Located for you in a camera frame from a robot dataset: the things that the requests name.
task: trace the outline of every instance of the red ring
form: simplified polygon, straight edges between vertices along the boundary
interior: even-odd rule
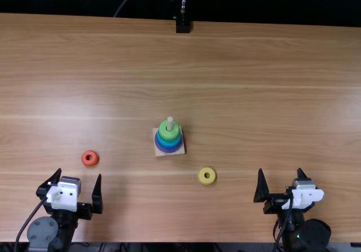
[[[81,161],[86,166],[95,166],[99,162],[99,156],[93,151],[86,151],[82,154]]]

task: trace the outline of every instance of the wood grain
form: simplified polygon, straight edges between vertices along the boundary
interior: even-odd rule
[[[13,241],[58,167],[104,213],[75,241],[271,242],[257,170],[282,192],[298,167],[324,189],[306,214],[361,241],[361,29],[0,14],[0,241]],[[187,154],[155,158],[152,128]],[[100,162],[85,168],[92,149]],[[211,187],[197,172],[217,171]],[[37,216],[44,215],[41,210]]]

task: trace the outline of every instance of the blue ring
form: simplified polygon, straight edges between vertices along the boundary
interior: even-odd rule
[[[174,142],[178,142],[179,141],[179,138],[181,138],[181,133],[179,132],[179,134],[174,138],[174,139],[165,139],[165,138],[162,138],[162,136],[160,135],[159,133],[159,130],[157,132],[157,135],[158,135],[158,139],[160,140],[160,142],[166,142],[166,143],[174,143]]]
[[[167,142],[164,138],[162,138],[160,136],[160,134],[158,132],[157,132],[156,136],[157,136],[159,145],[161,145],[165,149],[173,149],[179,144],[179,142],[182,141],[182,135],[180,133],[176,137],[176,140],[173,140],[173,142]]]
[[[172,153],[172,152],[176,152],[182,145],[183,145],[183,141],[181,140],[180,141],[180,144],[178,144],[178,146],[176,146],[175,148],[173,149],[167,149],[167,148],[163,148],[159,142],[158,142],[158,137],[157,135],[154,137],[154,142],[155,142],[155,145],[157,146],[157,148],[162,151],[162,152],[165,152],[165,153]]]

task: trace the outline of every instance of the black mount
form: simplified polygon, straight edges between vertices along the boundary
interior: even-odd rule
[[[186,6],[184,12],[179,12],[175,20],[175,32],[176,33],[190,33],[191,21],[189,15],[189,8]]]
[[[58,169],[50,178],[43,182],[37,189],[36,195],[43,200],[49,189],[57,185],[60,180],[61,169]],[[62,209],[53,209],[50,203],[43,204],[46,212],[51,217],[42,217],[35,220],[28,229],[28,239],[30,241],[29,252],[66,252],[72,242],[72,238],[78,220],[90,220],[93,214],[101,214],[103,212],[102,198],[102,175],[98,175],[93,193],[91,194],[92,203],[77,203],[77,211],[69,211]],[[55,228],[54,235],[48,235],[50,232],[48,227]],[[39,241],[39,236],[48,235]]]
[[[312,181],[306,176],[302,169],[297,170],[297,179],[295,181]],[[326,251],[329,238],[331,236],[330,227],[323,221],[310,219],[305,221],[303,214],[310,210],[315,203],[312,202],[304,209],[290,210],[289,219],[285,225],[287,210],[283,210],[282,206],[293,200],[292,190],[295,187],[286,187],[285,193],[270,193],[267,181],[262,169],[258,170],[258,182],[253,202],[264,202],[264,214],[276,214],[280,228],[285,226],[282,235],[282,242],[285,252],[304,252],[304,251]]]

